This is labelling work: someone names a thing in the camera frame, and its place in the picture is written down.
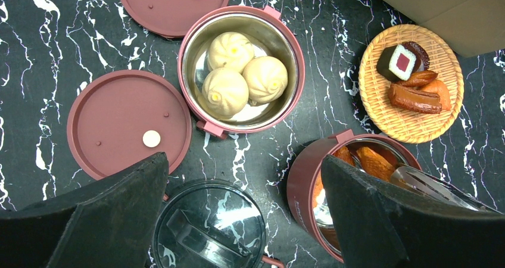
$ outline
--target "steamed bun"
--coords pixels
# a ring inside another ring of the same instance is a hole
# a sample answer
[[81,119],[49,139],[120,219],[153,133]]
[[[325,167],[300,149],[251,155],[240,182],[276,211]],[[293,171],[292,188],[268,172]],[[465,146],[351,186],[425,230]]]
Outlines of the steamed bun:
[[210,44],[207,61],[211,70],[226,67],[242,73],[245,65],[253,58],[253,45],[244,35],[226,32]]
[[244,69],[249,87],[249,98],[258,103],[278,99],[288,85],[288,70],[274,57],[260,57],[250,61]]
[[205,104],[214,114],[232,117],[247,104],[249,91],[244,78],[226,67],[211,71],[202,87]]

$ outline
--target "brown box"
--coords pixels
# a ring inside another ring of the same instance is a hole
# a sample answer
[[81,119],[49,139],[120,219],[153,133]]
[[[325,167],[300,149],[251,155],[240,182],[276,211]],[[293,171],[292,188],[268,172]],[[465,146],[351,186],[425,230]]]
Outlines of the brown box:
[[505,0],[384,0],[464,57],[505,48]]

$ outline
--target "tongs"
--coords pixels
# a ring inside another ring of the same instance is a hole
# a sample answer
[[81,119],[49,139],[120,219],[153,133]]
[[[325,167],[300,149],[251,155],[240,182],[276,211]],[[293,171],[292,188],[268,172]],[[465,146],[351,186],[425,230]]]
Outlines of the tongs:
[[474,211],[492,211],[501,214],[494,208],[460,191],[454,185],[405,164],[399,164],[399,167],[391,175],[391,183],[449,205],[457,205]]

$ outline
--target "bamboo plate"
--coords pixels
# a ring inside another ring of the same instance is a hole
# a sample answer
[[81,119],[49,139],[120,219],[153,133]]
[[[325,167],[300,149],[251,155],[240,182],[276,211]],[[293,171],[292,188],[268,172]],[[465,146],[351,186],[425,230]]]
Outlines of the bamboo plate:
[[[417,42],[429,55],[429,69],[438,73],[451,93],[452,110],[440,114],[421,114],[395,108],[388,98],[391,82],[377,70],[377,61],[388,46]],[[366,48],[360,64],[359,87],[363,105],[377,127],[390,137],[419,144],[442,135],[458,116],[463,103],[463,75],[455,54],[432,31],[409,24],[397,25],[378,34]]]

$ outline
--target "black marble table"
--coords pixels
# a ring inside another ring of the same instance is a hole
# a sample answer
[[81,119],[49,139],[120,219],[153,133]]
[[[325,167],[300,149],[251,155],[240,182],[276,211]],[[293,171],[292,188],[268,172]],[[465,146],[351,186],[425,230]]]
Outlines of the black marble table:
[[[360,103],[360,57],[383,29],[412,21],[381,0],[229,2],[238,4],[282,12],[305,55],[303,95],[264,132],[220,141],[195,129],[169,187],[202,178],[234,182],[263,212],[266,253],[288,267],[340,267],[293,220],[285,201],[289,166],[304,144],[334,132],[379,133]],[[119,0],[0,0],[0,207],[19,210],[92,182],[68,148],[72,102],[97,77],[127,68],[180,88],[179,46],[135,23]],[[505,51],[459,61],[461,114],[440,138],[407,147],[435,176],[505,211]]]

